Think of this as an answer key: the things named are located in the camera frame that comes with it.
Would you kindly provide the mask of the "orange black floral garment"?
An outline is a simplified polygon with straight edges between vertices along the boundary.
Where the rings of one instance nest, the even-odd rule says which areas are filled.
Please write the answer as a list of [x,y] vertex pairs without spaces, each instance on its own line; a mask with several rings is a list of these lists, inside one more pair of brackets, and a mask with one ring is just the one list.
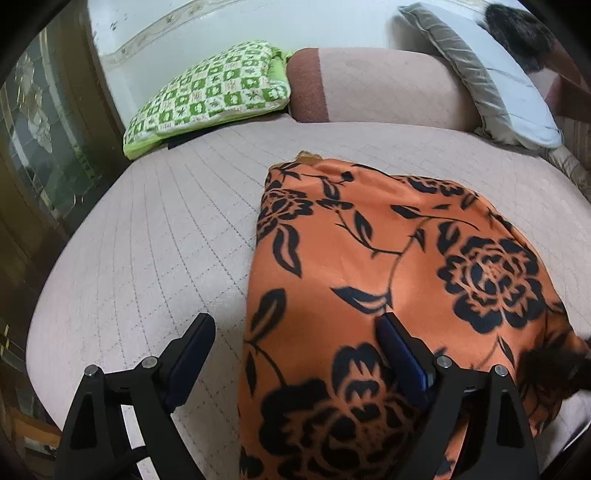
[[459,366],[505,366],[533,435],[572,390],[524,354],[584,355],[541,257],[495,207],[452,181],[301,154],[270,168],[256,221],[238,382],[243,479],[381,479],[419,408],[380,350],[392,313]]

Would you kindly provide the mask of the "pink quilted bed mattress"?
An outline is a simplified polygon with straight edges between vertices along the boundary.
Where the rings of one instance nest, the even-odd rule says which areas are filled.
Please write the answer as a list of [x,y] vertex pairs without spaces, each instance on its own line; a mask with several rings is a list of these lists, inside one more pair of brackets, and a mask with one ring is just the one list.
[[256,217],[267,169],[301,151],[484,195],[532,242],[573,327],[589,334],[590,205],[545,160],[453,130],[271,115],[132,162],[67,243],[26,346],[29,379],[57,425],[86,366],[132,368],[207,311],[215,342],[173,418],[207,478],[238,477],[236,370]]

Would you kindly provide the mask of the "dark wooden glass cabinet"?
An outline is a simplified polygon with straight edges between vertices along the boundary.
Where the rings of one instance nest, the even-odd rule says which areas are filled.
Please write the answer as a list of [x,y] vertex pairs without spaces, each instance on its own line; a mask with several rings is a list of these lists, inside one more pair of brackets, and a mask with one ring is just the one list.
[[1,43],[1,359],[18,370],[54,263],[127,166],[89,6],[1,4],[22,29]]

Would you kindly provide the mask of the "grey white pillow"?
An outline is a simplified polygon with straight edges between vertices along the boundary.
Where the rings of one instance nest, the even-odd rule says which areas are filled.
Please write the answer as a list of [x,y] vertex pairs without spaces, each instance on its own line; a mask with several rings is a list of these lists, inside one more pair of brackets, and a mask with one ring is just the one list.
[[490,140],[531,151],[563,145],[561,130],[531,79],[470,18],[424,2],[399,12],[435,46],[468,89]]

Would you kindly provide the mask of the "pink brown bolster cushion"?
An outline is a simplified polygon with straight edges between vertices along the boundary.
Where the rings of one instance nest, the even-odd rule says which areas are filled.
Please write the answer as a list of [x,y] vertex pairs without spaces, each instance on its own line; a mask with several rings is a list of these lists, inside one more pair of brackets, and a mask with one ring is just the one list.
[[450,64],[424,53],[304,48],[287,62],[290,115],[301,123],[377,122],[473,132],[481,126]]

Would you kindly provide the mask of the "green white patterned pillow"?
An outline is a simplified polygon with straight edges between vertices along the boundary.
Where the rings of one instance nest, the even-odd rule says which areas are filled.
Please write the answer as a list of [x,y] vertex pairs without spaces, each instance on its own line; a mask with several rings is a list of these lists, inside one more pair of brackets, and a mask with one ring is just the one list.
[[169,138],[287,107],[289,59],[287,51],[256,40],[188,68],[132,117],[123,135],[125,157],[135,160]]

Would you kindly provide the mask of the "black furry object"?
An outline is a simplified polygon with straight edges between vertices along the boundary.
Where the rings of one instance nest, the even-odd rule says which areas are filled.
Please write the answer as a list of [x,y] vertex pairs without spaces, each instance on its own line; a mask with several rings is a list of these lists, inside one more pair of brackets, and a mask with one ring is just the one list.
[[502,4],[490,4],[485,10],[490,35],[501,44],[526,73],[544,69],[555,37],[531,13]]

